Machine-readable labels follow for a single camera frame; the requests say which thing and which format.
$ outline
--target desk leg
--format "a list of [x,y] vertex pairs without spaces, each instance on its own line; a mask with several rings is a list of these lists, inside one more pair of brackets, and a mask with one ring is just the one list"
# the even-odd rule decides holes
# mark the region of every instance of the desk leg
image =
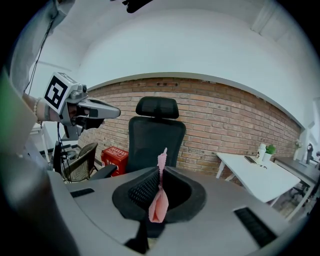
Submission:
[[276,201],[278,201],[280,196],[278,196],[277,198],[273,199],[272,203],[270,204],[270,207],[274,206],[274,204],[276,203]]
[[225,181],[226,181],[226,182],[229,182],[229,181],[231,181],[234,177],[235,177],[235,175],[234,175],[234,174],[231,174],[229,177],[227,177],[227,178],[225,179]]
[[225,165],[226,165],[226,164],[221,160],[221,163],[220,163],[220,166],[219,166],[219,171],[218,171],[218,173],[216,174],[216,178],[217,178],[217,179],[220,178],[220,175],[221,175],[222,171],[224,170]]
[[49,159],[49,156],[48,156],[47,145],[46,145],[46,140],[45,140],[45,135],[44,135],[43,132],[41,134],[41,139],[42,139],[42,145],[43,145],[43,148],[44,148],[44,154],[45,154],[46,161],[48,163],[50,163],[50,159]]
[[297,207],[294,208],[294,210],[290,213],[290,215],[285,218],[287,221],[290,221],[292,217],[297,213],[297,211],[299,211],[300,208],[304,205],[304,203],[307,201],[314,187],[315,187],[314,185],[309,187],[308,191],[305,193],[304,197],[302,198],[300,203],[297,205]]

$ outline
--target white wall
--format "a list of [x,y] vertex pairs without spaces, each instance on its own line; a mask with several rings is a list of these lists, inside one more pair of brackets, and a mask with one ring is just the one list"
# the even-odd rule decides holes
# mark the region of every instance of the white wall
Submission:
[[[80,42],[75,41],[65,33],[56,28],[44,44],[39,62],[36,67],[30,95],[35,98],[43,98],[49,79],[53,72],[64,72],[77,81],[78,69],[81,60],[88,48]],[[45,122],[47,148],[53,148],[58,140],[57,122]],[[60,125],[60,136],[65,134],[63,126]],[[77,141],[66,141],[64,145],[77,144]],[[37,143],[39,151],[43,150],[42,144]]]
[[167,10],[136,17],[101,36],[78,71],[88,87],[152,76],[204,79],[262,97],[304,128],[312,122],[318,80],[304,83],[304,73],[284,50],[231,16]]

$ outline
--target brick wall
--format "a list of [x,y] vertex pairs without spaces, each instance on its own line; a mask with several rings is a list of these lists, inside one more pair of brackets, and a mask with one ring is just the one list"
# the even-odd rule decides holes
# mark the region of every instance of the brick wall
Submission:
[[98,142],[102,149],[129,150],[128,123],[137,116],[144,96],[173,98],[178,103],[186,135],[177,165],[190,171],[215,175],[220,161],[216,152],[255,155],[260,143],[274,144],[276,157],[292,157],[300,127],[285,113],[243,90],[224,84],[185,78],[149,78],[107,85],[88,93],[121,109],[117,119],[82,133],[79,145]]

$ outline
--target pink object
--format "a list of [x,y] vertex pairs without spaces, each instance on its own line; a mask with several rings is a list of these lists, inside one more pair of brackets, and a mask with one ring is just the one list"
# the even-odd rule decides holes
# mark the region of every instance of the pink object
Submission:
[[161,223],[164,221],[167,210],[168,210],[168,206],[169,206],[168,197],[162,187],[163,173],[166,165],[166,159],[167,159],[167,148],[165,148],[164,152],[158,156],[157,166],[159,166],[159,172],[160,172],[159,191],[158,193],[156,193],[155,198],[153,199],[149,207],[149,220],[155,223]]

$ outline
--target potted plant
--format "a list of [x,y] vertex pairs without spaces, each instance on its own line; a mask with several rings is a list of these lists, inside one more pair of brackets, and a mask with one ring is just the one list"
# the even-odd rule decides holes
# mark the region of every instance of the potted plant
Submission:
[[302,142],[297,138],[295,143],[295,152],[294,152],[294,155],[293,155],[293,161],[295,161],[297,159],[297,156],[298,156],[298,152],[299,152],[299,149],[302,147]]
[[262,161],[270,161],[270,158],[274,153],[276,153],[276,148],[273,144],[270,144],[269,146],[265,147],[265,154],[263,156]]

